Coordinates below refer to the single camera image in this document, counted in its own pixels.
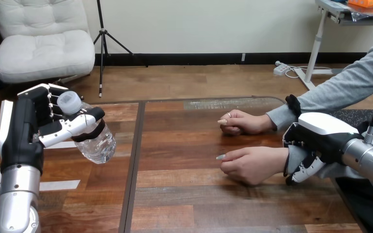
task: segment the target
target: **white cushion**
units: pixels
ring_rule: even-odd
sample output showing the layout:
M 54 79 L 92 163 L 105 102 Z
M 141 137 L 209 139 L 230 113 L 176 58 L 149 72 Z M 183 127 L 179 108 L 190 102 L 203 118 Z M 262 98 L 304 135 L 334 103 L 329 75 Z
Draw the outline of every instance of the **white cushion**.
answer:
M 3 38 L 72 30 L 88 32 L 81 0 L 0 0 L 0 34 Z
M 94 63 L 94 44 L 82 30 L 13 35 L 0 45 L 0 79 L 5 83 L 88 74 Z

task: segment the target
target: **human hand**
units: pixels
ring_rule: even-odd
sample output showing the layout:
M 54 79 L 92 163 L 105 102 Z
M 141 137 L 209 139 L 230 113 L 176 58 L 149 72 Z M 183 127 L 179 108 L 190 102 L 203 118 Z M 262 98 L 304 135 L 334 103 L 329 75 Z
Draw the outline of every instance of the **human hand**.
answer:
M 268 115 L 253 116 L 240 110 L 232 110 L 223 115 L 218 123 L 224 133 L 240 135 L 258 134 L 276 128 Z
M 237 181 L 257 185 L 284 171 L 288 148 L 247 147 L 230 151 L 222 159 L 221 170 Z

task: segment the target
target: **table surface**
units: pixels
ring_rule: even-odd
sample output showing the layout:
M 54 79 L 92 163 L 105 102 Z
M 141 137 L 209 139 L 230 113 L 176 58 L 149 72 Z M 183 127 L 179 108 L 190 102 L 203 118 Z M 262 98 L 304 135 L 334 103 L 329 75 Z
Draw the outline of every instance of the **table surface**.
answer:
M 138 103 L 102 105 L 117 149 L 97 165 L 76 148 L 47 149 L 41 182 L 80 180 L 73 190 L 40 192 L 43 233 L 118 232 L 135 131 Z
M 280 147 L 283 132 L 229 137 L 217 119 L 232 109 L 261 115 L 274 98 L 140 101 L 100 105 L 115 134 L 103 165 L 76 148 L 45 150 L 41 182 L 80 180 L 40 193 L 43 233 L 358 233 L 330 180 L 256 187 L 230 180 L 215 160 L 249 146 Z
M 247 187 L 220 171 L 218 155 L 281 147 L 282 132 L 229 137 L 216 120 L 232 109 L 262 115 L 280 105 L 272 98 L 147 102 L 130 232 L 361 232 L 330 180 L 286 186 L 277 174 Z

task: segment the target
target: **wall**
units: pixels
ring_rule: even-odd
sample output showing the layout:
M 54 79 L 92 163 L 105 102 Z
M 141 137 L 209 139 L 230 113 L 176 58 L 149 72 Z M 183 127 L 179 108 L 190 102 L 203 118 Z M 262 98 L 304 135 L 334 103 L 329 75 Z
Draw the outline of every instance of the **wall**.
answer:
M 95 0 L 83 0 L 93 39 Z M 314 0 L 101 0 L 105 28 L 134 53 L 311 52 L 320 14 Z M 107 40 L 110 53 L 124 49 Z M 323 52 L 367 52 L 373 26 L 327 21 Z M 96 46 L 100 53 L 100 42 Z

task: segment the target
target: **bottle cap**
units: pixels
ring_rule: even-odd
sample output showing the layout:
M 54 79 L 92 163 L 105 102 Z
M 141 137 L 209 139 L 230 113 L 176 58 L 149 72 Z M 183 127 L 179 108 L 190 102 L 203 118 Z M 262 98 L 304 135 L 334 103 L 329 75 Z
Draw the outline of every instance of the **bottle cap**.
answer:
M 77 113 L 82 107 L 82 101 L 78 94 L 73 91 L 67 91 L 62 93 L 58 97 L 58 106 L 65 114 Z

